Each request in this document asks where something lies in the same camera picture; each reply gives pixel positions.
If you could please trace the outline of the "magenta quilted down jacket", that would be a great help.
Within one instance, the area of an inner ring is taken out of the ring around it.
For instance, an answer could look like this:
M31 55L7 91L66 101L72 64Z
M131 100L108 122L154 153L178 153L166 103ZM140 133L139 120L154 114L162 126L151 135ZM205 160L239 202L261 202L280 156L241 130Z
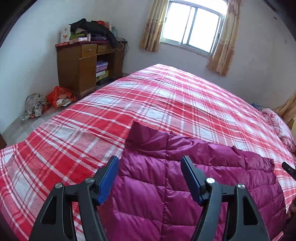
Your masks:
M285 198L272 159L135 122L110 196L99 213L109 240L191 238L205 194L200 184L186 184L180 165L184 156L206 178L229 186L244 184L269 237L280 234L286 221Z

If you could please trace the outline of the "black clothes pile on desk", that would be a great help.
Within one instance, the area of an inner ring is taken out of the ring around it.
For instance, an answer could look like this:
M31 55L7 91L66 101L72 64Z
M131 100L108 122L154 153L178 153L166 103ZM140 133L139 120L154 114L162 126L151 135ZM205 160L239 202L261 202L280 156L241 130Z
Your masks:
M91 34L100 34L105 36L109 41L112 48L117 48L118 41L114 34L105 26L98 24L96 21L87 21L86 19L81 19L75 23L71 24L71 32L75 32L78 28L84 29Z

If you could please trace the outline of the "pink floral pillow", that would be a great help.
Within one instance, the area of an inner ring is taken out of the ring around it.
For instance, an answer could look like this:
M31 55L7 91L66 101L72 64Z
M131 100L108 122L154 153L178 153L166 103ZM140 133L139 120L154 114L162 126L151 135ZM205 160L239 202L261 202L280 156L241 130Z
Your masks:
M271 121L273 129L281 142L291 153L295 153L295 139L288 125L270 108L263 108L262 113Z

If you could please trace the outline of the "red white plaid bed sheet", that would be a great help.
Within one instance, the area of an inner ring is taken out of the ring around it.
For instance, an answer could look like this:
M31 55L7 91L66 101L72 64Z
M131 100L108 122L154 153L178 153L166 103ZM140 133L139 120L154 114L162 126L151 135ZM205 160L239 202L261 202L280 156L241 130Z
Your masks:
M180 168L187 155L219 183L243 183L271 240L283 235L295 156L263 113L217 85L157 64L70 105L1 151L1 214L28 240L53 186L78 184L118 156L99 209L110 240L189 240L201 208Z

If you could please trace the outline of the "beige side window curtain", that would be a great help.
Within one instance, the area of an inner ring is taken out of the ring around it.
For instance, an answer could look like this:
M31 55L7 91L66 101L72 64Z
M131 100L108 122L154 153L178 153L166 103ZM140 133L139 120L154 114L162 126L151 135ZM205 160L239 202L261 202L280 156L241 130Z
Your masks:
M273 111L288 124L296 115L296 91L283 105L278 106Z

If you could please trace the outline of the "orange plastic bag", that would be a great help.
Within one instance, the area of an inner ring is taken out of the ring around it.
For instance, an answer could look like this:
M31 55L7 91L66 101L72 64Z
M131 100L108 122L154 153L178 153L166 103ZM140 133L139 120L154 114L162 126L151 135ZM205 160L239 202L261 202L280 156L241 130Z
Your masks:
M54 107L60 108L76 100L74 93L64 87L56 86L53 91L47 95L47 101Z

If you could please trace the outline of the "grey patterned bag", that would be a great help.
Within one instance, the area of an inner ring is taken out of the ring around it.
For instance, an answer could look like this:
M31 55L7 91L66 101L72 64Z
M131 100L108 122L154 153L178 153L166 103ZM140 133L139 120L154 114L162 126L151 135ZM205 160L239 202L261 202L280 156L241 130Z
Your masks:
M25 100L25 112L21 115L22 121L37 118L42 115L43 106L47 105L47 98L39 93L29 95Z

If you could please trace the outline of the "boxes on desk shelf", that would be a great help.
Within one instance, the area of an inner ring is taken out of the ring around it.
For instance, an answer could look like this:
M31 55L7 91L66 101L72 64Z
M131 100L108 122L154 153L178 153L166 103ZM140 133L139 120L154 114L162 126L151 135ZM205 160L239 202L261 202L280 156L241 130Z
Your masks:
M103 85L109 80L108 62L96 63L96 85Z

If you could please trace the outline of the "brown wooden desk cabinet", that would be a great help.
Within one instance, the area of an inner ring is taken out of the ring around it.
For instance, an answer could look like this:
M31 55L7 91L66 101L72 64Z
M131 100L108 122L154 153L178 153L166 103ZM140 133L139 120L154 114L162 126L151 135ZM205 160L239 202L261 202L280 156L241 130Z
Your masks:
M57 70L61 87L71 90L76 97L93 92L97 86L97 63L107 62L108 80L123 76L126 40L118 40L112 48L107 41L77 42L57 46Z

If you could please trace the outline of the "beige curtain right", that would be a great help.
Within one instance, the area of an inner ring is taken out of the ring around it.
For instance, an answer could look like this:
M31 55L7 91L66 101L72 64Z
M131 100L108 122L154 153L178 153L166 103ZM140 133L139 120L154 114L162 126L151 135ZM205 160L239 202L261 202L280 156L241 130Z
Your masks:
M228 9L218 41L217 48L208 64L208 68L226 77L232 63L235 44L238 37L240 7L242 1L228 1Z

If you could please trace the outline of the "beige curtain left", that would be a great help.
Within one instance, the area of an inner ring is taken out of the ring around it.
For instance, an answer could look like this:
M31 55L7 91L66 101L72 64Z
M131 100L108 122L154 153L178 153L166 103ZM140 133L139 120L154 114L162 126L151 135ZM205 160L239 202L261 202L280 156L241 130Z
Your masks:
M140 39L140 49L158 52L168 3L168 0L153 1Z

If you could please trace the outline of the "white box on desk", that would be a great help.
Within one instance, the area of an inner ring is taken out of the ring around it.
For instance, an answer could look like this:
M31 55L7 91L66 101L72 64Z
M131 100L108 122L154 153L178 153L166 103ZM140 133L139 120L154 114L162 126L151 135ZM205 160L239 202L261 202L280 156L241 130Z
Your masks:
M61 29L60 43L69 42L71 36L71 25L63 26Z

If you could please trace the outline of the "window with metal frame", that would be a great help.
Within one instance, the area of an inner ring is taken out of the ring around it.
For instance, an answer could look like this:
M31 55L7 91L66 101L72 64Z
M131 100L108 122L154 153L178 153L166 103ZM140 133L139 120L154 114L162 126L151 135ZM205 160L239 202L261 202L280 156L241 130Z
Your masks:
M169 1L161 42L212 56L227 8L227 1Z

